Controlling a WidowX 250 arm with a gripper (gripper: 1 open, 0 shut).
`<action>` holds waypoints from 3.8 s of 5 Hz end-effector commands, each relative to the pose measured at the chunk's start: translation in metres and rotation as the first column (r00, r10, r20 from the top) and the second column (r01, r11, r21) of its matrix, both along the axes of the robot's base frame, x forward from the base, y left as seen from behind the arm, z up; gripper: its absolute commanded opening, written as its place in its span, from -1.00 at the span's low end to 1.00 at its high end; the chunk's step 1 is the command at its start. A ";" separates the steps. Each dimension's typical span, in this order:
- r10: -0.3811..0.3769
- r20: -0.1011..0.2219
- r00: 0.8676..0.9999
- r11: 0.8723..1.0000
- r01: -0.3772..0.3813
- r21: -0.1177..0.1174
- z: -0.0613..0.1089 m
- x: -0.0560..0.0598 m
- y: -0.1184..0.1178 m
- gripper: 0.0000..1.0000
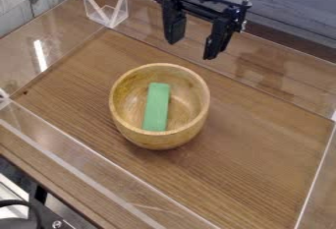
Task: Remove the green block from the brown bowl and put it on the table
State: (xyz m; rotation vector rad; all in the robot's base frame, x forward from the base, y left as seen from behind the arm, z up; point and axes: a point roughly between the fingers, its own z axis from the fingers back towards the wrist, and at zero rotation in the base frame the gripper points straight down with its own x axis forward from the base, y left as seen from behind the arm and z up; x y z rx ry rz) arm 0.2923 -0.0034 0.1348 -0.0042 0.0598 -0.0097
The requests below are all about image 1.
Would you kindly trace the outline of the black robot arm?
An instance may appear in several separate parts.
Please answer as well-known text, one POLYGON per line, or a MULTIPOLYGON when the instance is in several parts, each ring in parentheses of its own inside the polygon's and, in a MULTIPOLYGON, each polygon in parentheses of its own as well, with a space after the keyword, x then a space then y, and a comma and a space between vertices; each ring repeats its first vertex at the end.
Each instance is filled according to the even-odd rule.
POLYGON ((206 37, 203 59, 214 59, 226 48, 235 32, 242 32, 249 0, 159 0, 163 37, 169 44, 185 36, 186 15, 211 23, 206 37))

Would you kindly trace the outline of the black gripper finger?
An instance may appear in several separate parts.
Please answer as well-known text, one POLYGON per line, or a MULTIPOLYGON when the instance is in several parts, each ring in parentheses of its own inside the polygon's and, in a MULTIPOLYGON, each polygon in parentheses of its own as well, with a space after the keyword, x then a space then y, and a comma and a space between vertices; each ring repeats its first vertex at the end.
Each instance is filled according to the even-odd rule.
POLYGON ((234 23, 230 19, 217 18, 211 23, 210 34, 206 38, 203 59, 214 59, 225 49, 234 31, 234 23))
POLYGON ((174 44, 183 38, 186 16, 181 3, 175 0, 162 0, 162 26, 163 36, 169 44, 174 44))

